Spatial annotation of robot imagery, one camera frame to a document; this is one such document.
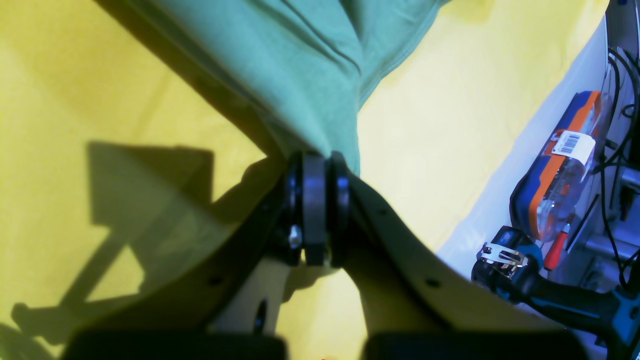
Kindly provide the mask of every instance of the metal bolt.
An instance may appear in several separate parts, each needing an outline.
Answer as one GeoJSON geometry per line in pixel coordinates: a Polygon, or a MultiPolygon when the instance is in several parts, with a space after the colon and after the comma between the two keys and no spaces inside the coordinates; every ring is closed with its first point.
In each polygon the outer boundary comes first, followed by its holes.
{"type": "Polygon", "coordinates": [[[289,246],[297,249],[302,246],[302,229],[298,225],[292,225],[289,232],[289,246]]]}

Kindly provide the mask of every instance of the yellow fabric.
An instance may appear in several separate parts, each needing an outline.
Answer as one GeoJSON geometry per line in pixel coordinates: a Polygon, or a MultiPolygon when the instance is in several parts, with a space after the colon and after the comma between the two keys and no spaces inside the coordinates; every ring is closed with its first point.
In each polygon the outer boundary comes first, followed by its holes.
{"type": "MultiPolygon", "coordinates": [[[[453,0],[373,93],[359,120],[362,176],[432,250],[606,6],[453,0]]],[[[0,1],[0,69],[3,360],[51,359],[79,324],[184,271],[276,173],[261,161],[244,195],[230,192],[265,148],[93,1],[0,1]]],[[[355,359],[357,290],[344,272],[320,278],[282,306],[277,331],[293,359],[355,359]]]]}

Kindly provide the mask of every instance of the plastic case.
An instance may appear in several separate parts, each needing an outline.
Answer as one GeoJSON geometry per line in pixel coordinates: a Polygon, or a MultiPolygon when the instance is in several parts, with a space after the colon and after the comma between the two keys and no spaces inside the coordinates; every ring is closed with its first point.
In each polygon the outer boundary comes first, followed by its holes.
{"type": "Polygon", "coordinates": [[[609,111],[602,109],[610,106],[603,101],[608,102],[608,98],[600,92],[581,92],[573,97],[511,195],[511,221],[532,238],[555,240],[574,212],[594,154],[600,154],[604,146],[609,111]]]}

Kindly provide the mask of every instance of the white label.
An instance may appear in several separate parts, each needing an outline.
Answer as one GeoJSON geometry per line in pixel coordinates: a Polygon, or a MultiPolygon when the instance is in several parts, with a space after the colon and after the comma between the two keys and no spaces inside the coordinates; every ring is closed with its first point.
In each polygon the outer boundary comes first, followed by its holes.
{"type": "Polygon", "coordinates": [[[596,140],[589,135],[565,130],[551,153],[576,159],[587,167],[595,146],[596,140]]]}

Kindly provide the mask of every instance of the green fabric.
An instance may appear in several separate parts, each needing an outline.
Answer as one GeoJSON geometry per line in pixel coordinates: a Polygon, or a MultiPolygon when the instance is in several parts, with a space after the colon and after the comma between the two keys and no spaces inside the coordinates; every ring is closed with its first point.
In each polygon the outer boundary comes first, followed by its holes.
{"type": "Polygon", "coordinates": [[[195,58],[208,57],[208,69],[258,109],[285,154],[340,151],[356,174],[360,107],[445,2],[151,0],[197,44],[195,58]]]}

